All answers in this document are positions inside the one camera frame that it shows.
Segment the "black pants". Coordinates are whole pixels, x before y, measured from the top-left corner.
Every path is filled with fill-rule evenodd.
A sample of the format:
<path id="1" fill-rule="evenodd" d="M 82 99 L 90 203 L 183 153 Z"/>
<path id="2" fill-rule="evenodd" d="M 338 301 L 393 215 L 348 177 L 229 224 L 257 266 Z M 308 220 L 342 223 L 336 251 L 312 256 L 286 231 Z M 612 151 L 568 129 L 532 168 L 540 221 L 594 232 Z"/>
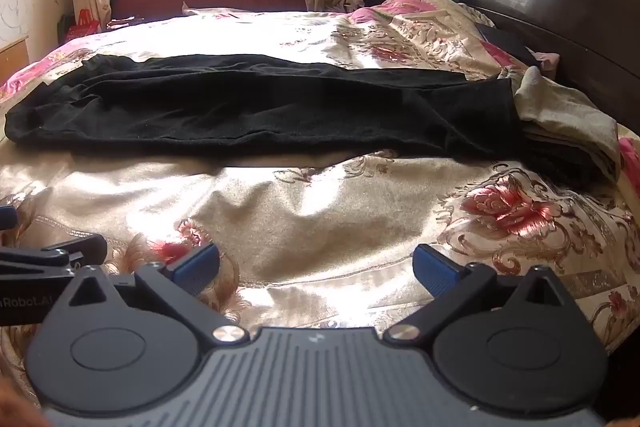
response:
<path id="1" fill-rule="evenodd" d="M 265 55 L 144 62 L 97 55 L 40 84 L 6 114 L 21 146 L 78 153 L 250 156 L 383 150 L 517 160 L 556 183 L 620 174 L 615 135 L 537 126 L 509 79 L 457 72 L 344 69 Z"/>

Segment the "floral satin bedspread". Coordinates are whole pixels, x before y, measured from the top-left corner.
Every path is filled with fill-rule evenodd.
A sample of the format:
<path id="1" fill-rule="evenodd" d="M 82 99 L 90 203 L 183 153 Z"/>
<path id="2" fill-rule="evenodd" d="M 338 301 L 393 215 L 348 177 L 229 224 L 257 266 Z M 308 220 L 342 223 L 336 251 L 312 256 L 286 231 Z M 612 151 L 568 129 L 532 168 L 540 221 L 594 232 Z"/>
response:
<path id="1" fill-rule="evenodd" d="M 169 20 L 80 38 L 2 84 L 9 109 L 89 58 L 264 54 L 349 69 L 406 66 L 477 80 L 522 63 L 451 0 L 388 0 L 352 14 L 184 8 Z M 585 191 L 517 161 L 411 158 L 387 146 L 225 160 L 85 156 L 1 144 L 1 200 L 20 222 L 3 244 L 100 234 L 107 271 L 214 242 L 221 273 L 204 301 L 252 329 L 372 325 L 427 303 L 411 251 L 427 243 L 506 274 L 542 263 L 610 355 L 639 332 L 639 196 L 627 178 Z"/>

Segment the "folded grey-green garment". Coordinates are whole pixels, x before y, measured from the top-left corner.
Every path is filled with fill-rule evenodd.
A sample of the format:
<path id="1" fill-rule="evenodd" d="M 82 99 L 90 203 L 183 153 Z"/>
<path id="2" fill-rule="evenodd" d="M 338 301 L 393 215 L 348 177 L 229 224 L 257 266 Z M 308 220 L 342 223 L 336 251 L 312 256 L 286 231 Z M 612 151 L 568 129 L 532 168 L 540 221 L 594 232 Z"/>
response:
<path id="1" fill-rule="evenodd" d="M 615 119 L 582 92 L 544 77 L 536 67 L 510 75 L 513 102 L 533 158 L 568 183 L 615 182 L 620 146 Z"/>

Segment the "wooden bedside cabinet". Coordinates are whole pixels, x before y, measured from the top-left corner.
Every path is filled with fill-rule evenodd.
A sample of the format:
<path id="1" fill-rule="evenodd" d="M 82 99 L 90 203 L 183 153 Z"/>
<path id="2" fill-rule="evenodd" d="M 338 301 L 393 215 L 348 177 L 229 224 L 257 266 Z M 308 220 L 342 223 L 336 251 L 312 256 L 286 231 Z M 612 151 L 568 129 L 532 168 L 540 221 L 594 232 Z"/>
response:
<path id="1" fill-rule="evenodd" d="M 26 38 L 19 38 L 0 50 L 0 84 L 5 84 L 16 72 L 28 66 Z"/>

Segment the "red shopping bag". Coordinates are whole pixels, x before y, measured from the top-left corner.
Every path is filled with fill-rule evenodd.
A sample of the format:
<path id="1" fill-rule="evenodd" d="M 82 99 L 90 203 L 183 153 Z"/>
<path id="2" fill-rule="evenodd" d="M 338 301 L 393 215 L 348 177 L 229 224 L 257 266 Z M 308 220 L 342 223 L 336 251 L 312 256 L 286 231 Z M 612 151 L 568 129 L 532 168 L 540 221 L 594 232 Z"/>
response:
<path id="1" fill-rule="evenodd" d="M 78 19 L 64 32 L 64 41 L 69 42 L 77 38 L 98 34 L 102 30 L 101 24 L 96 20 L 89 9 L 82 9 Z"/>

